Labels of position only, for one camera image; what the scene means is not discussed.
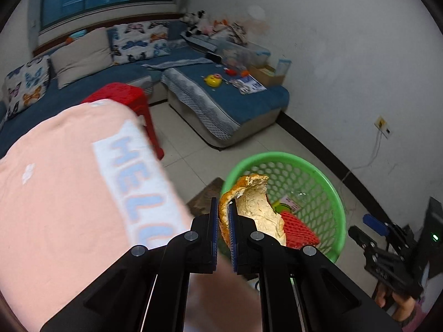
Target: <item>basket rim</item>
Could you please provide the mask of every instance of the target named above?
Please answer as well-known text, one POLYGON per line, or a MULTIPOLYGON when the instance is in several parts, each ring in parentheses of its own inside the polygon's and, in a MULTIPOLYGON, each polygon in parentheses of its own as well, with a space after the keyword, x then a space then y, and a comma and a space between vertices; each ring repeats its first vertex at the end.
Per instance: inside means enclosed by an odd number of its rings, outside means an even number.
POLYGON ((334 235, 334 242, 331 246, 331 249, 325 254, 327 258, 329 258, 333 263, 335 263, 340 256, 340 253, 342 252, 345 241, 346 241, 346 215, 345 215, 345 209, 343 207, 342 200, 340 196, 338 195, 335 187, 333 184, 329 181, 329 179, 324 175, 323 172, 321 172, 317 167, 315 167, 310 162, 304 160, 303 158, 289 154, 287 152, 263 152, 260 154, 252 155, 244 160, 241 160, 229 173, 227 176, 222 190, 221 195, 223 195, 225 192, 229 191, 232 186, 236 183, 237 179, 241 176, 243 176, 243 172, 247 171, 250 166, 256 165, 257 161, 266 159, 273 159, 275 163, 282 162, 278 161, 278 158, 283 158, 284 160, 291 160, 293 162, 296 162, 300 166, 306 168, 310 173, 317 174, 319 178, 317 178, 316 182, 319 183, 323 189, 327 188, 329 190, 330 196, 328 198, 331 200, 331 203, 334 205, 333 208, 333 217, 335 221, 335 235, 334 235))

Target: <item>red toy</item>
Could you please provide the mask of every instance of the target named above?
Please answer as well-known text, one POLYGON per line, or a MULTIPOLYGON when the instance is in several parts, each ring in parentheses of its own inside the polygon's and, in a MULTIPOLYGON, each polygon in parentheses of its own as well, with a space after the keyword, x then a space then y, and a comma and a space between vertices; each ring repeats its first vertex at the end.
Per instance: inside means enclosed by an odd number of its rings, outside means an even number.
POLYGON ((315 246, 320 243, 315 233, 293 214, 283 211, 280 216, 284 221, 283 230, 286 234, 286 247, 299 250, 303 246, 315 246))
POLYGON ((225 72, 229 76, 236 76, 237 75, 237 72, 235 70, 232 70, 231 68, 226 68, 225 67, 225 72))
POLYGON ((122 103, 132 109, 137 116, 143 116, 146 123, 146 132, 151 141, 154 150, 156 151, 157 158, 161 160, 165 153, 159 146, 156 132, 152 126, 151 114, 149 113, 148 99, 140 87, 130 86, 122 84, 121 82, 114 82, 107 84, 101 89, 94 92, 89 97, 85 98, 81 103, 94 102, 109 98, 111 100, 122 103))

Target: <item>red stool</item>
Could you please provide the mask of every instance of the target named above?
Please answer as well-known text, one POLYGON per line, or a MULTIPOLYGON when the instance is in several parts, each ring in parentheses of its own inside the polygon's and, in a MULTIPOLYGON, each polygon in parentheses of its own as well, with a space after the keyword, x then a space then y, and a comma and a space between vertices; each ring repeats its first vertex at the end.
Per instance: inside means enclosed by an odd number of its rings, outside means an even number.
POLYGON ((165 153, 157 140, 156 132, 152 125, 151 114, 149 113, 148 99, 143 90, 140 87, 122 84, 121 82, 113 82, 112 84, 103 86, 101 89, 85 98, 81 103, 94 102, 104 98, 109 98, 122 103, 132 109, 137 116, 143 116, 145 118, 146 132, 151 140, 151 144, 154 146, 157 158, 161 160, 165 153))

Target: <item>window frame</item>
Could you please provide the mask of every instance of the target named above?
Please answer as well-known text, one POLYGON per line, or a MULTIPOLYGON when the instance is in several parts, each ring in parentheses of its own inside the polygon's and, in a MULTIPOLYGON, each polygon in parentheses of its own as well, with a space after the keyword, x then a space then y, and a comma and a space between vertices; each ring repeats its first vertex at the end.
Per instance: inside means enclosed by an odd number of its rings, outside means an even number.
POLYGON ((86 9, 85 8, 86 7, 86 0, 83 0, 83 7, 84 7, 83 10, 81 10, 77 13, 74 13, 74 14, 66 15, 66 16, 62 17, 61 19, 52 21, 50 24, 44 25, 43 24, 43 2, 44 2, 44 0, 40 0, 40 31, 44 31, 44 30, 50 28, 51 26, 60 24, 63 21, 70 20, 73 17, 81 16, 83 14, 87 14, 87 13, 90 13, 90 12, 96 11, 96 10, 106 9, 108 7, 114 7, 114 6, 125 7, 125 6, 130 6, 134 3, 141 3, 141 2, 172 2, 172 1, 173 0, 129 0, 129 1, 113 2, 113 3, 106 4, 106 5, 100 5, 100 6, 91 7, 89 9, 86 9))

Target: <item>beige pillow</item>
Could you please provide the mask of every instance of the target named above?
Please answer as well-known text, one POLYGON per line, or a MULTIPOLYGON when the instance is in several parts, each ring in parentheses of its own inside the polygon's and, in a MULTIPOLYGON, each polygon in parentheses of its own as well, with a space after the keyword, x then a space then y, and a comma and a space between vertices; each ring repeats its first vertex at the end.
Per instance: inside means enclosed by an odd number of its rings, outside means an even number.
POLYGON ((112 66, 106 28, 97 28, 51 55, 58 88, 112 66))

